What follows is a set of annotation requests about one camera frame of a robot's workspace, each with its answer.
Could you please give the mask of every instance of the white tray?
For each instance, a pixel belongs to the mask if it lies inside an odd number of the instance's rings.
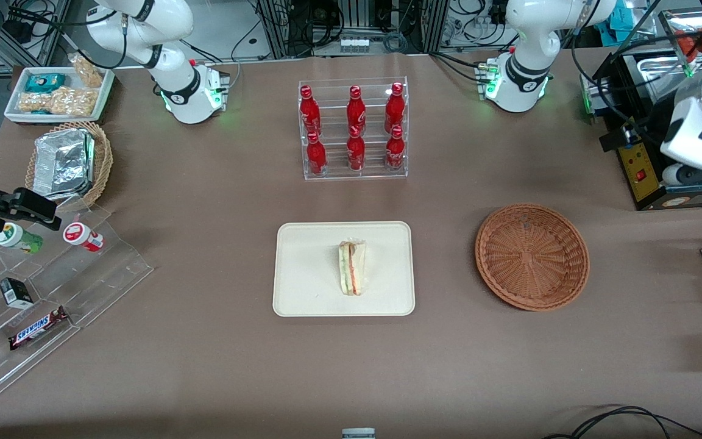
[[[340,289],[338,245],[349,238],[367,242],[360,296]],[[406,223],[287,223],[278,230],[272,309],[279,316],[407,316],[415,306]]]
[[[108,95],[112,89],[112,81],[115,74],[112,70],[102,70],[102,86],[99,87],[99,98],[94,105],[94,111],[89,117],[69,116],[67,114],[34,114],[31,112],[22,112],[18,109],[18,99],[20,94],[25,91],[26,83],[31,75],[44,75],[47,73],[62,73],[66,76],[64,85],[72,88],[85,88],[86,86],[81,81],[80,76],[75,72],[75,67],[27,67],[23,69],[18,77],[18,82],[15,84],[15,89],[10,95],[7,108],[5,108],[5,117],[12,122],[17,123],[64,123],[64,122],[94,122],[99,120],[105,109]]]

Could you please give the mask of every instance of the red-lidded container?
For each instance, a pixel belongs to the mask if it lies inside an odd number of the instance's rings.
[[[89,252],[98,252],[105,245],[105,237],[83,223],[71,223],[64,229],[64,241],[80,245]]]

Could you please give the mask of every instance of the yellow control panel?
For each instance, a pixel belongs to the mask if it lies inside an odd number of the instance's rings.
[[[625,168],[636,202],[657,191],[660,182],[654,173],[654,167],[649,161],[649,155],[643,143],[633,145],[632,148],[619,148],[616,151],[622,160],[622,166]]]

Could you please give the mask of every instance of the metal frame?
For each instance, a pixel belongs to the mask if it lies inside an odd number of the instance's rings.
[[[69,0],[56,0],[55,21],[62,21],[69,10]],[[40,53],[35,57],[31,55],[22,44],[15,41],[6,31],[0,33],[0,77],[12,75],[12,67],[39,67],[48,66],[53,58],[56,45],[61,35],[53,32],[42,41]]]
[[[289,14],[292,10],[291,0],[259,0],[257,13],[261,18],[270,52],[275,59],[285,58],[289,55],[286,47],[289,39]]]
[[[421,14],[421,36],[424,52],[437,52],[441,47],[443,25],[450,0],[428,0]]]

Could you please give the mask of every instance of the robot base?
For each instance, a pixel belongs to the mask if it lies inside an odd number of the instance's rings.
[[[170,102],[164,92],[161,97],[167,110],[183,123],[199,123],[213,116],[217,111],[226,110],[229,97],[229,77],[222,77],[217,70],[206,66],[195,66],[200,74],[200,87],[185,103]]]
[[[490,100],[505,111],[526,112],[543,97],[548,78],[544,79],[540,87],[536,86],[532,91],[519,90],[519,86],[505,72],[505,62],[510,57],[510,53],[503,53],[497,58],[488,59],[484,70],[476,68],[476,78],[488,81],[488,84],[478,84],[478,94],[481,100]]]

